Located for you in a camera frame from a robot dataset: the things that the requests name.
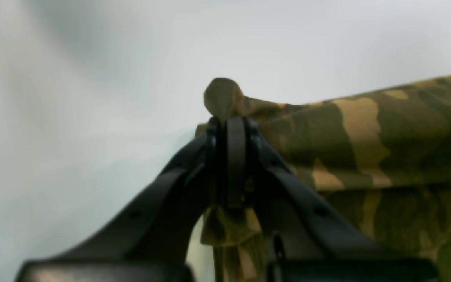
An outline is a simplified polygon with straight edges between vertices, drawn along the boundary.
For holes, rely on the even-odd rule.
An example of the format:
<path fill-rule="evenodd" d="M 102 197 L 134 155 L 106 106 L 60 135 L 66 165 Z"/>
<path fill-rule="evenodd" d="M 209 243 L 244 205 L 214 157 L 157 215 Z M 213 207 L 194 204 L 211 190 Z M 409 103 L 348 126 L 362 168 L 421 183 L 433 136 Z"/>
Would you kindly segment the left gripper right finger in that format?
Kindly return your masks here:
<path fill-rule="evenodd" d="M 227 120 L 228 208 L 254 209 L 269 255 L 268 282 L 438 282 L 435 266 L 383 248 L 302 183 L 256 123 Z"/>

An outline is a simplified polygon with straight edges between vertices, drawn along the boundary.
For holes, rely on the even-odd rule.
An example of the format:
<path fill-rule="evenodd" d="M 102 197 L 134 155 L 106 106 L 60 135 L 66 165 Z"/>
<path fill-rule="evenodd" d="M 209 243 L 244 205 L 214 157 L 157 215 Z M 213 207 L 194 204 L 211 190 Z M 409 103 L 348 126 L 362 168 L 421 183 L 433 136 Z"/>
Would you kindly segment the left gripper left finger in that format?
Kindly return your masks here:
<path fill-rule="evenodd" d="M 219 121 L 180 149 L 156 179 L 91 237 L 27 261 L 18 282 L 193 282 L 190 236 L 211 205 Z"/>

